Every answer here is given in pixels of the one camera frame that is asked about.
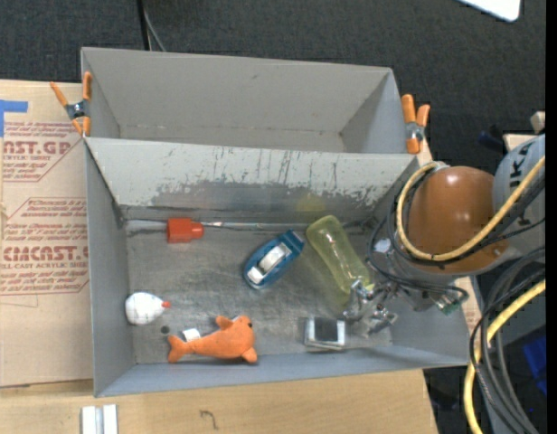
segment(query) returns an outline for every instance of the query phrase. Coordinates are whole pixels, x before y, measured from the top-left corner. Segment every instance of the yellow cable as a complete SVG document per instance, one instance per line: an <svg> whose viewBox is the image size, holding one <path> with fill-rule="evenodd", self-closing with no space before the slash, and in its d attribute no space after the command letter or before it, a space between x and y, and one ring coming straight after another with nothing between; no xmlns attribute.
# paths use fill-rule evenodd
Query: yellow cable
<svg viewBox="0 0 557 434"><path fill-rule="evenodd" d="M530 290L523 293L518 299L516 299L508 308L501 312L492 324L487 328L487 341L490 342L497 331L513 316L524 307L528 302L530 302L534 297L542 294L546 289L546 280L543 279L537 285L532 287ZM477 345L474 356L476 361L479 362L481 359L481 345ZM467 417L467 423L471 428L473 434L482 434L482 430L477 423L476 411L474 409L473 401L473 384L474 378L476 376L476 369L474 365L470 363L467 366L466 379L464 381L464 391L463 391L463 402Z"/></svg>
<svg viewBox="0 0 557 434"><path fill-rule="evenodd" d="M399 200L397 201L396 223L397 223L397 235L399 236L400 241L403 243L405 248L410 252L410 254L412 254L414 257L417 257L419 259L436 260L437 262L441 262L442 260L454 259L457 256L465 254L473 247L475 247L480 241L482 241L487 236L487 234L491 232L499 222L502 221L502 219L509 212L509 210L514 205L514 203L519 199L520 195L522 194L526 186L532 182L532 180L536 177L540 169L545 165L545 158L546 158L545 155L540 158L540 160L532 168L532 170L530 170L530 172L525 177L525 179L515 188L512 194L510 194L510 196L507 198L507 201L502 205L499 211L497 211L496 215L492 217L492 219L487 223L487 225L476 236L474 236L471 240L469 240L459 248L455 250L451 250L450 252L444 252L442 254L430 254L428 252L418 250L415 246L413 246L413 244L411 244L411 242L407 238L405 229L403 228L402 212L403 212L403 205L405 204L405 199L407 197L407 192L411 189L414 182L419 178L421 174L424 174L425 172L427 172L433 167L438 166L439 164L432 162L421 167L411 176L411 178L407 181L405 186L403 186L403 189L401 190L401 194L399 196Z"/></svg>

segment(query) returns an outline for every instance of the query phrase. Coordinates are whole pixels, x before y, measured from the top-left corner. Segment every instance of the gray box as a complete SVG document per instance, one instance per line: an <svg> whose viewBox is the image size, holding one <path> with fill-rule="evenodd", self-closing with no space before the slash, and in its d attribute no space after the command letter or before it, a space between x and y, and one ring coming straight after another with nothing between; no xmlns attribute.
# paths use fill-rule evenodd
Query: gray box
<svg viewBox="0 0 557 434"><path fill-rule="evenodd" d="M417 168L405 152L392 70L343 64L109 49L82 50L91 72L86 137L94 393L110 396L467 363L461 313L415 313L399 299L392 329L341 353L303 345L307 316L342 311L307 245L268 289L241 277L255 249L329 213L360 222L386 211ZM205 225L166 242L165 221ZM365 237L349 229L363 254ZM172 308L130 325L126 297L150 291ZM168 332L214 330L249 315L255 365L187 356L166 362Z"/></svg>

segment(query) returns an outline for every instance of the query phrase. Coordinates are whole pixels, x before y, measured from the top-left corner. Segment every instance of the yellow plastic bottle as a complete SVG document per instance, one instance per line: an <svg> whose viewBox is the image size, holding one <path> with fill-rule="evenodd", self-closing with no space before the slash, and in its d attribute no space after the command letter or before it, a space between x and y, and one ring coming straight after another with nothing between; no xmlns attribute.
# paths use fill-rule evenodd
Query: yellow plastic bottle
<svg viewBox="0 0 557 434"><path fill-rule="evenodd" d="M307 227L308 242L333 274L336 285L348 295L351 285L360 279L371 285L371 275L349 241L343 225L334 215L327 215Z"/></svg>

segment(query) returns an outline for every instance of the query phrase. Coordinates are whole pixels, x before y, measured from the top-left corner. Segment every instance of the box floor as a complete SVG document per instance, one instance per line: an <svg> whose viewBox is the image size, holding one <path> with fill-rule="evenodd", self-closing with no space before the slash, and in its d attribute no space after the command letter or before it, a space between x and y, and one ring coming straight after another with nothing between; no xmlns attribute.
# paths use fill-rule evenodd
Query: box floor
<svg viewBox="0 0 557 434"><path fill-rule="evenodd" d="M145 290L172 303L152 324L132 326L136 362L165 363L168 334L196 328L207 335L217 329L214 318L218 315L248 315L259 355L307 352L305 319L337 317L346 301L337 294L318 254L307 244L286 274L262 290L248 286L241 274L249 256L284 231L205 227L200 240L168 244L165 230L128 230L130 293ZM360 252L363 237L352 239ZM352 337L352 341L353 346L388 345L391 335L383 330L369 338Z"/></svg>

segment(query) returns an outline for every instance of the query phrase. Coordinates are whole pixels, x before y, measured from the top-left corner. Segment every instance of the orange stuffed fish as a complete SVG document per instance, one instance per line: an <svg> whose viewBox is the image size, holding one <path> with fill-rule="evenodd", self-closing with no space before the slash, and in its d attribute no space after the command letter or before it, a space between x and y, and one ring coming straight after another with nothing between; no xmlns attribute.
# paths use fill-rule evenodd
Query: orange stuffed fish
<svg viewBox="0 0 557 434"><path fill-rule="evenodd" d="M250 318L237 316L230 320L226 316L217 316L216 324L220 330L189 342L169 335L168 343L170 343L171 350L168 362L176 363L186 354L207 355L223 359L242 357L248 363L257 361L257 353L252 347L254 332Z"/></svg>

